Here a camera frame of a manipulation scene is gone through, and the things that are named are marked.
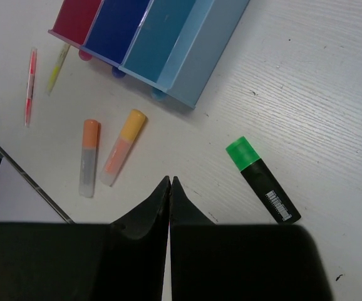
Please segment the small pink highlighter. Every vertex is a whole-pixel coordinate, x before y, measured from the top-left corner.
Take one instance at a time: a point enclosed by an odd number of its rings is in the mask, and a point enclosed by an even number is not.
[[[26,103],[25,103],[25,126],[26,127],[29,127],[29,121],[31,120],[33,85],[35,83],[37,55],[38,55],[38,50],[35,47],[32,47],[31,59],[29,60],[28,86],[26,88],[26,92],[27,92]]]

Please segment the highlighter cap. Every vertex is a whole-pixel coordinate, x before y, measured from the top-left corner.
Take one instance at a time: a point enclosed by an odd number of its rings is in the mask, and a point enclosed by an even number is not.
[[[99,122],[94,119],[87,119],[83,123],[83,147],[97,147],[98,146],[98,132]]]
[[[231,143],[226,149],[231,159],[234,161],[239,171],[255,163],[260,159],[254,148],[249,144],[244,136]]]
[[[133,142],[146,120],[144,113],[138,110],[132,110],[121,130],[120,137],[129,142]]]

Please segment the orange highlighter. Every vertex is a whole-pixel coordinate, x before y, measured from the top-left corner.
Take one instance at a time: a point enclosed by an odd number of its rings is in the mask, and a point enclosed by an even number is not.
[[[146,116],[141,111],[132,110],[129,114],[127,121],[120,132],[120,136],[118,136],[106,164],[101,171],[100,181],[103,184],[108,186],[113,185],[145,120]]]
[[[80,171],[80,196],[91,198],[95,190],[96,149],[98,148],[99,122],[85,120],[83,124]]]

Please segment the green marker cap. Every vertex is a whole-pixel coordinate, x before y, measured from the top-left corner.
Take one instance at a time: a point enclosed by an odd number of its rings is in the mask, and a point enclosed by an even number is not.
[[[231,159],[234,161],[239,171],[255,163],[260,159],[254,148],[249,144],[244,136],[231,143],[226,149]]]

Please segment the green highlighter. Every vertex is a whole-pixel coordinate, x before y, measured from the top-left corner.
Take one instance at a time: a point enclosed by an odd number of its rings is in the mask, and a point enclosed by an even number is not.
[[[240,173],[278,223],[295,223],[301,218],[283,188],[245,137],[226,148]]]

